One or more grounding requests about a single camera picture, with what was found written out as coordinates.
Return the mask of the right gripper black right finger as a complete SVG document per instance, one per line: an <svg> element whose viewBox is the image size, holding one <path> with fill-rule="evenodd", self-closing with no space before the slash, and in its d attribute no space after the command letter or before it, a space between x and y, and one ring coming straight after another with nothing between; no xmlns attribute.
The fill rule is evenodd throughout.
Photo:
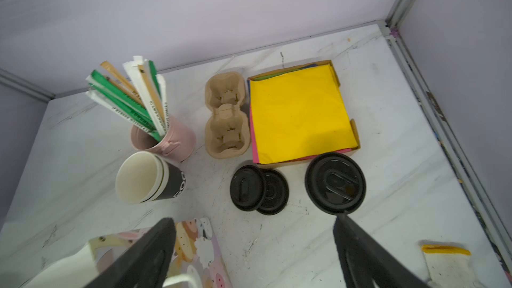
<svg viewBox="0 0 512 288"><path fill-rule="evenodd" d="M333 237L347 287L427 287L345 214L338 215Z"/></svg>

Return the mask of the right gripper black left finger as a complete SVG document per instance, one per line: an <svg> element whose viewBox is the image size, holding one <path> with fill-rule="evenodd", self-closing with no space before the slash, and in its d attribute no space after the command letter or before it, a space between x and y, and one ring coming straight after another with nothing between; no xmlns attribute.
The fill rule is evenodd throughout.
<svg viewBox="0 0 512 288"><path fill-rule="evenodd" d="M163 218L87 287L163 287L176 240L175 222Z"/></svg>

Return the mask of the green paper cup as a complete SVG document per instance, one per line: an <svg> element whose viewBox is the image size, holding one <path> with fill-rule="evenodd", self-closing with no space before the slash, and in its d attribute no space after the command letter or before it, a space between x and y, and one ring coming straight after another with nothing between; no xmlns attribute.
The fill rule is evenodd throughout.
<svg viewBox="0 0 512 288"><path fill-rule="evenodd" d="M361 168L350 157L324 153L313 159L305 174L305 189L313 204L330 215L359 209L367 184Z"/></svg>

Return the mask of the paper cups black sleeve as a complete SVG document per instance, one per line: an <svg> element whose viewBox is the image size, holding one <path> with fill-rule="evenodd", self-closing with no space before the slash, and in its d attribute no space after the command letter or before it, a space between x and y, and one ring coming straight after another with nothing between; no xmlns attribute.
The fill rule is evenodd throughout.
<svg viewBox="0 0 512 288"><path fill-rule="evenodd" d="M185 186L181 169L146 151L128 157L115 179L116 195L127 204L176 198Z"/></svg>

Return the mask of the black plastic cup lids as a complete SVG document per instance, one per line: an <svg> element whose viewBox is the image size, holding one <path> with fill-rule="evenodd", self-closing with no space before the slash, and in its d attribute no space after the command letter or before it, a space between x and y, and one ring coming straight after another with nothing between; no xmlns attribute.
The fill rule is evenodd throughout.
<svg viewBox="0 0 512 288"><path fill-rule="evenodd" d="M288 203L289 185L277 170L242 165L233 174L229 194L237 209L276 215Z"/></svg>

